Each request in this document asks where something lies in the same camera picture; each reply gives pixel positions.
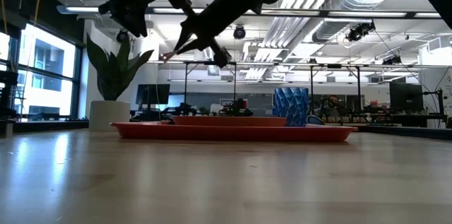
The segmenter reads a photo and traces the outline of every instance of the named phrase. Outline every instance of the ceiling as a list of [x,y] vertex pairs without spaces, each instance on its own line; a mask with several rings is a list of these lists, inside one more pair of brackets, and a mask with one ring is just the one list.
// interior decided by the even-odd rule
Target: ceiling
[[[98,6],[106,0],[59,1],[68,6]],[[205,7],[212,0],[192,1],[194,7]],[[281,1],[266,6],[279,7],[280,2]],[[170,7],[170,4],[167,0],[157,0],[153,2],[151,6]],[[383,3],[379,4],[376,9],[391,11],[434,11],[432,5],[427,0],[385,0]],[[161,52],[170,51],[172,47],[176,45],[180,33],[179,24],[185,17],[150,15],[147,16],[146,19],[153,22],[154,28],[159,31],[162,38],[165,40],[160,46]],[[272,22],[273,18],[269,17],[242,16],[218,37],[218,42],[220,45],[226,46],[227,49],[234,49],[241,52],[246,41],[254,39],[262,40],[269,31]],[[232,37],[234,27],[237,24],[245,27],[245,40],[234,40]],[[417,62],[417,48],[420,45],[424,45],[425,40],[433,39],[436,34],[439,33],[451,32],[442,20],[375,20],[375,24],[380,36],[385,40],[386,44],[390,48],[399,47],[402,52],[403,61],[407,63]],[[104,30],[104,32],[111,37],[114,37],[114,33],[110,33],[112,30],[117,32],[119,26],[117,26],[116,29]],[[370,62],[374,60],[375,56],[388,52],[387,46],[383,44],[380,37],[374,33],[365,37],[363,41],[354,43],[353,46],[348,48],[348,43],[344,41],[345,33],[346,31],[339,34],[329,45],[325,45],[319,50],[322,55],[321,57],[317,57],[318,62],[347,62],[352,58],[352,60],[356,62]]]

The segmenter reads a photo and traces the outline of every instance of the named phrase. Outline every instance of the potted plant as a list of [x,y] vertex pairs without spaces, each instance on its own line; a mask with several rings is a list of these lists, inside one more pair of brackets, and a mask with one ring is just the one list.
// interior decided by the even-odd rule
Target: potted plant
[[111,122],[128,122],[130,103],[117,101],[127,89],[137,70],[144,65],[153,53],[147,51],[129,60],[129,36],[122,42],[118,54],[107,54],[88,36],[88,58],[97,71],[97,89],[103,101],[92,101],[90,108],[90,130],[111,131]]

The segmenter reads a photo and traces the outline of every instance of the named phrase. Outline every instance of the computer screen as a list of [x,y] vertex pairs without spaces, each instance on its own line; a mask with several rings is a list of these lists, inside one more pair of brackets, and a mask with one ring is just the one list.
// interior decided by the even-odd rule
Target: computer screen
[[138,85],[138,92],[136,93],[136,104],[141,101],[142,104],[147,105],[161,105],[168,104],[170,97],[170,85]]
[[424,109],[422,86],[410,83],[390,83],[391,108],[420,111]]

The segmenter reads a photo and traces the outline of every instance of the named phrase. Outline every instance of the black pole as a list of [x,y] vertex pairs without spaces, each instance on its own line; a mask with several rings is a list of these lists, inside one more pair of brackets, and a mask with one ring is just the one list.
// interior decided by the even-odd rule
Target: black pole
[[315,115],[314,112],[314,67],[311,66],[311,114]]
[[235,96],[236,96],[236,88],[237,88],[237,64],[234,65],[234,102],[235,102]]
[[361,105],[362,105],[362,99],[361,99],[361,70],[357,66],[356,69],[358,70],[358,113],[361,114]]
[[186,103],[186,80],[187,77],[189,76],[189,64],[185,63],[185,91],[184,91],[184,103]]

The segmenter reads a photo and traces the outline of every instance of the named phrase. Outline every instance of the white planter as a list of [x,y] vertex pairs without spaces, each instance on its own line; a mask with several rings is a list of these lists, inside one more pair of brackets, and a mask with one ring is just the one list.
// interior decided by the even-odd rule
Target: white planter
[[90,108],[91,131],[114,131],[111,122],[129,122],[130,103],[121,101],[92,101]]

